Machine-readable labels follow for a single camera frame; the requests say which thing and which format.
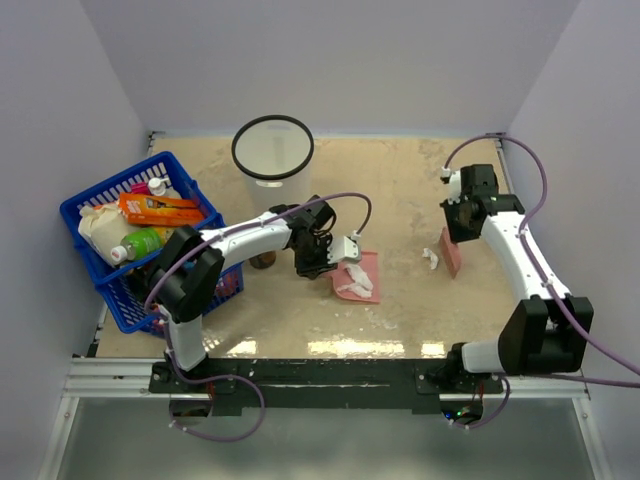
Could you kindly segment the pink dustpan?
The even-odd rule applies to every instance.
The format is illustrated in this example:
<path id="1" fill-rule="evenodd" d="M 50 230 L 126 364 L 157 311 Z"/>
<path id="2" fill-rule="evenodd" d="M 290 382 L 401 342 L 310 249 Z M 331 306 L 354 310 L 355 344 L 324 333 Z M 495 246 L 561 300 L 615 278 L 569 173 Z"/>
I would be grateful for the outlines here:
<path id="1" fill-rule="evenodd" d="M 378 254 L 364 251 L 359 263 L 342 262 L 325 274 L 334 294 L 342 300 L 361 303 L 380 303 Z"/>

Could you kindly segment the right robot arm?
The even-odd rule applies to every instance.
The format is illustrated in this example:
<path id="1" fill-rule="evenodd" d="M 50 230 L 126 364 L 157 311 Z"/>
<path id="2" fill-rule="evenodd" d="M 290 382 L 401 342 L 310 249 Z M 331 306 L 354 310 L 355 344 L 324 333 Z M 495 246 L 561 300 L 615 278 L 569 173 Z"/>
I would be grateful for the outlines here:
<path id="1" fill-rule="evenodd" d="M 444 364 L 431 374 L 431 383 L 466 393 L 492 374 L 578 372 L 593 306 L 556 278 L 522 224 L 525 209 L 518 197 L 500 193 L 490 164 L 446 169 L 442 180 L 449 188 L 441 204 L 449 240 L 484 240 L 498 258 L 517 304 L 495 339 L 453 345 Z"/>

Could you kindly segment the pink hand brush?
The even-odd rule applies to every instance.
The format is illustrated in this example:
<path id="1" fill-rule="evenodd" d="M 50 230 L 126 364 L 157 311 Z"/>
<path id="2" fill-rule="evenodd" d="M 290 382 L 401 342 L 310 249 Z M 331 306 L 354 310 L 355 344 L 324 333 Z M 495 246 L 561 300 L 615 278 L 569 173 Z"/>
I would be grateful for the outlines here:
<path id="1" fill-rule="evenodd" d="M 449 275 L 455 279 L 461 269 L 462 259 L 459 247 L 451 241 L 447 227 L 442 228 L 438 244 Z"/>

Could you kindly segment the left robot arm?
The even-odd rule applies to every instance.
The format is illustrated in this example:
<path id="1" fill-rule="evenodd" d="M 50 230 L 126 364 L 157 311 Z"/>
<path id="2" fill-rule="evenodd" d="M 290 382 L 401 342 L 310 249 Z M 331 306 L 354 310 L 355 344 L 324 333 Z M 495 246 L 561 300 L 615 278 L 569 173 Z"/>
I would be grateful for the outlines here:
<path id="1" fill-rule="evenodd" d="M 165 322 L 177 386 L 196 392 L 206 383 L 202 316 L 221 274 L 261 254 L 289 249 L 296 274 L 314 280 L 338 265 L 329 253 L 335 220 L 329 203 L 314 196 L 302 205 L 275 206 L 244 223 L 200 231 L 185 226 L 171 235 L 147 272 L 145 306 L 159 304 L 157 317 Z"/>

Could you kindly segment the white paper scrap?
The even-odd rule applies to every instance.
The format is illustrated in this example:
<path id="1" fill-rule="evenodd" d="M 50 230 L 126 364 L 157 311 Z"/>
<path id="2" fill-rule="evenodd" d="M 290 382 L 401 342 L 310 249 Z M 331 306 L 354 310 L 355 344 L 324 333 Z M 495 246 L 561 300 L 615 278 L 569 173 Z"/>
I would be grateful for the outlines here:
<path id="1" fill-rule="evenodd" d="M 368 274 L 357 264 L 346 264 L 335 274 L 334 288 L 338 293 L 350 293 L 362 299 L 371 298 L 374 291 Z"/>
<path id="2" fill-rule="evenodd" d="M 433 250 L 431 250 L 430 248 L 424 248 L 422 257 L 428 260 L 429 268 L 431 270 L 436 270 L 438 268 L 439 257 Z"/>

